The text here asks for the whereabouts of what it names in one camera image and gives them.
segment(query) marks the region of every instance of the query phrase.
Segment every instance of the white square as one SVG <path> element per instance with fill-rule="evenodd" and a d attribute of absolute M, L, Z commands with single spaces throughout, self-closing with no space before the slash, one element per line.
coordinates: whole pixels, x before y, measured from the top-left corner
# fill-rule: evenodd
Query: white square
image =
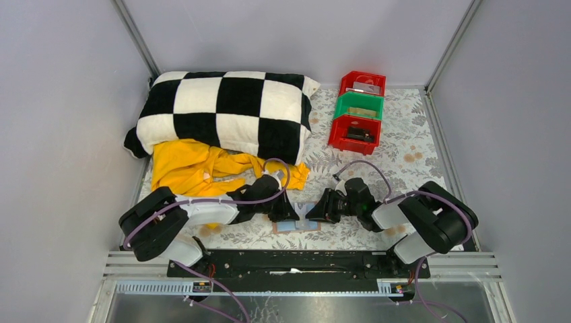
<path fill-rule="evenodd" d="M 174 113 L 216 113 L 221 77 L 183 79 L 176 90 Z"/>
<path fill-rule="evenodd" d="M 183 79 L 187 73 L 188 72 L 166 72 L 157 77 L 153 83 L 153 86 L 155 86 L 157 83 L 172 81 L 173 79 Z"/>
<path fill-rule="evenodd" d="M 248 72 L 248 71 L 241 71 L 241 72 L 226 72 L 224 77 L 247 77 L 249 79 L 264 79 L 266 78 L 265 72 Z"/>
<path fill-rule="evenodd" d="M 137 121 L 137 137 L 149 155 L 153 153 L 154 145 L 177 140 L 173 114 L 154 114 L 140 118 Z"/>
<path fill-rule="evenodd" d="M 277 120 L 302 121 L 302 92 L 297 87 L 264 81 L 260 117 Z"/>
<path fill-rule="evenodd" d="M 257 116 L 216 114 L 216 132 L 221 148 L 258 154 L 258 128 Z"/>

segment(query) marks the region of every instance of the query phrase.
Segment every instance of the pillow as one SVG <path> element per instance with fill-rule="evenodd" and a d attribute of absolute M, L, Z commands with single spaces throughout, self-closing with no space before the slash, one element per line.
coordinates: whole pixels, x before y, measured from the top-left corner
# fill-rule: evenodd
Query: pillow
<path fill-rule="evenodd" d="M 309 97 L 318 88 L 299 74 L 168 72 L 153 83 L 124 146 L 143 158 L 158 143 L 194 139 L 298 165 L 311 132 Z"/>

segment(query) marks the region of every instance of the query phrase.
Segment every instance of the checkered pillow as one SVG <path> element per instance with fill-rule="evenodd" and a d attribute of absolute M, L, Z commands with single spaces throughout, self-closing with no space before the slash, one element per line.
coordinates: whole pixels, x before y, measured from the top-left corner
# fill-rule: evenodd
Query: checkered pillow
<path fill-rule="evenodd" d="M 318 87 L 299 74 L 165 73 L 154 82 L 125 148 L 143 158 L 158 143 L 194 139 L 297 165 L 311 131 L 309 97 Z"/>

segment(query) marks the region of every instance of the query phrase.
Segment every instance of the black square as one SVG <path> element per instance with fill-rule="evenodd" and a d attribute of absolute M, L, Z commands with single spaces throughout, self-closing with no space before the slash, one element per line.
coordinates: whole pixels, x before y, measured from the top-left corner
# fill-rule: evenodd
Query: black square
<path fill-rule="evenodd" d="M 207 77 L 223 77 L 226 72 L 189 72 L 185 79 L 205 79 Z"/>
<path fill-rule="evenodd" d="M 311 100 L 309 100 L 309 98 L 305 94 L 302 94 L 302 120 L 301 120 L 301 123 L 309 131 L 311 131 L 311 127 L 309 126 L 309 114 L 310 113 L 311 113 Z"/>
<path fill-rule="evenodd" d="M 263 79 L 223 78 L 218 89 L 216 112 L 259 116 L 263 88 Z"/>
<path fill-rule="evenodd" d="M 266 79 L 269 81 L 276 81 L 276 82 L 290 84 L 302 91 L 303 91 L 303 83 L 305 82 L 305 77 L 300 74 L 266 73 Z"/>
<path fill-rule="evenodd" d="M 194 139 L 220 147 L 216 132 L 216 113 L 175 114 L 174 131 L 179 139 Z"/>
<path fill-rule="evenodd" d="M 174 112 L 174 98 L 180 85 L 179 79 L 155 84 L 149 92 L 149 98 L 141 111 L 140 118 L 155 114 L 172 114 Z"/>
<path fill-rule="evenodd" d="M 279 158 L 295 165 L 300 150 L 301 124 L 288 120 L 260 118 L 258 157 Z"/>

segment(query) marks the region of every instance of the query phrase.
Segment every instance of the yellow fabric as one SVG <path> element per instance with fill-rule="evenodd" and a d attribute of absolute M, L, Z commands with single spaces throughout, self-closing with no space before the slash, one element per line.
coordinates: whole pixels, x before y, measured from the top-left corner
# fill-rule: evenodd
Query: yellow fabric
<path fill-rule="evenodd" d="M 168 186 L 174 194 L 187 196 L 217 196 L 237 190 L 246 184 L 244 178 L 214 182 L 213 178 L 240 174 L 254 168 L 262 176 L 264 160 L 247 153 L 230 155 L 226 150 L 211 147 L 192 139 L 168 141 L 154 146 L 152 189 Z M 289 189 L 302 190 L 309 174 L 304 164 L 289 166 Z M 285 168 L 277 161 L 267 164 L 269 172 Z M 284 176 L 281 184 L 286 183 Z"/>

